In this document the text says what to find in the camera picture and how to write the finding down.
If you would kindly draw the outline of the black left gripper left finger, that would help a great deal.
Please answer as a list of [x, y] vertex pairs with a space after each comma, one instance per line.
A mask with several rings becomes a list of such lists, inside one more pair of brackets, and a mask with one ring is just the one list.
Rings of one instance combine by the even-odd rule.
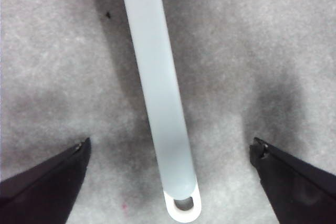
[[91, 155], [87, 138], [1, 182], [1, 223], [66, 223]]

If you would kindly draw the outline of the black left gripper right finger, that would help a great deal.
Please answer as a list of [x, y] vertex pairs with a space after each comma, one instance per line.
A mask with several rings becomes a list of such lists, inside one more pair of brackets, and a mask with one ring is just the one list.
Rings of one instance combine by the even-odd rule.
[[249, 147], [279, 223], [335, 223], [335, 175], [254, 138]]

